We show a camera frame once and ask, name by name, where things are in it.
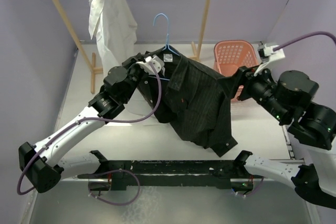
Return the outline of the black striped shirt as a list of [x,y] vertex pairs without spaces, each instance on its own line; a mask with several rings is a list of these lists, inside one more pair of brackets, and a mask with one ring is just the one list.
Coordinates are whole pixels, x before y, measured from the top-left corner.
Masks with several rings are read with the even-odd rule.
[[154,116],[168,123],[181,140],[222,157],[238,143],[232,136],[230,98],[218,83],[221,74],[175,54],[160,72],[162,96]]

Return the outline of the blue wire hanger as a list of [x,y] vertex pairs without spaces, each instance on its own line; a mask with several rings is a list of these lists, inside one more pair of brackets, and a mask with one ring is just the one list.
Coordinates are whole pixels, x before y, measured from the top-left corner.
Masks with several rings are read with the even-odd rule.
[[164,13],[157,14],[154,17],[153,26],[155,26],[156,21],[159,17],[164,17],[167,22],[166,39],[164,47],[155,51],[154,54],[157,55],[164,62],[164,70],[162,70],[162,75],[164,78],[169,79],[173,75],[174,70],[179,64],[181,60],[181,55],[170,45],[170,21],[168,16]]

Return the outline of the white shirt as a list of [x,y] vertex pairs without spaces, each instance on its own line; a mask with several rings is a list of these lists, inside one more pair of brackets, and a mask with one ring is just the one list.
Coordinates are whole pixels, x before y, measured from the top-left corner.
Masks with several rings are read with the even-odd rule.
[[89,0],[88,31],[95,38],[103,75],[133,56],[137,23],[126,0]]

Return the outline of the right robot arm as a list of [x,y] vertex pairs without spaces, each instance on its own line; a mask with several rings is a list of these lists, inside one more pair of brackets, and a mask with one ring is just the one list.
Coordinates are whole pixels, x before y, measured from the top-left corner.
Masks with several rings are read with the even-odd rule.
[[248,174],[270,178],[292,188],[305,201],[335,208],[335,111],[313,102],[319,85],[297,70],[283,72],[274,81],[269,69],[240,67],[231,77],[218,80],[228,98],[239,86],[240,101],[255,100],[279,125],[299,141],[311,156],[309,165],[284,164],[241,151],[234,160],[238,177]]

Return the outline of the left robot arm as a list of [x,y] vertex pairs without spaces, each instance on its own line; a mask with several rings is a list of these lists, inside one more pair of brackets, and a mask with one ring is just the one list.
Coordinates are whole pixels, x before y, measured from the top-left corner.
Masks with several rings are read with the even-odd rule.
[[158,57],[137,55],[129,58],[109,70],[100,91],[74,119],[44,140],[23,143],[18,148],[22,173],[17,182],[17,194],[25,195],[34,189],[45,193],[62,179],[81,174],[104,177],[108,165],[94,154],[74,164],[63,162],[62,158],[94,131],[107,123],[117,123],[117,116],[125,109],[142,79],[153,75],[159,81],[161,69]]

